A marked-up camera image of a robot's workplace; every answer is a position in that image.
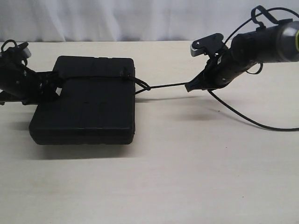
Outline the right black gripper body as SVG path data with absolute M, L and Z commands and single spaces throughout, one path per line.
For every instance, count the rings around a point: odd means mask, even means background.
M 217 53 L 212 56 L 210 50 L 205 52 L 210 59 L 202 71 L 202 90 L 221 89 L 256 64 L 257 53 L 251 47 L 221 48 Z

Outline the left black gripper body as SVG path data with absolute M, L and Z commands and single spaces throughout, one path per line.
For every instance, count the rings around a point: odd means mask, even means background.
M 43 82 L 37 73 L 24 61 L 17 62 L 0 53 L 0 104 L 22 102 L 24 105 L 38 104 L 35 101 Z

